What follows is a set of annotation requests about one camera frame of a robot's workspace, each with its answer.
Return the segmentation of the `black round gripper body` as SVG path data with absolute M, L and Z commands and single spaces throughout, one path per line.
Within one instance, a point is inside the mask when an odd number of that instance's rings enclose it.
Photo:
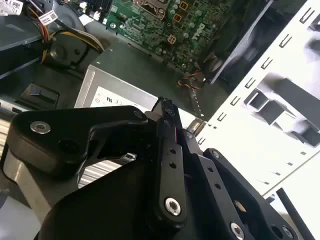
M 151 211 L 151 163 L 129 163 L 60 200 L 46 216 L 40 240 L 223 240 L 224 228 L 199 185 L 195 164 L 183 162 L 187 220 L 173 229 Z

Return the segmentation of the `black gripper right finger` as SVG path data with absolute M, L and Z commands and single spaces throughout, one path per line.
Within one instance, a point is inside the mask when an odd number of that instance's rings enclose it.
M 296 240 L 288 222 L 216 149 L 177 121 L 179 240 Z

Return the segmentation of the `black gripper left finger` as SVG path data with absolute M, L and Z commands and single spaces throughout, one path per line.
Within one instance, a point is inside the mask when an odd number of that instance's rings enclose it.
M 163 97 L 148 112 L 131 105 L 22 112 L 9 127 L 6 176 L 42 225 L 66 196 L 127 164 L 150 163 L 152 214 L 180 229 L 178 120 L 178 108 Z

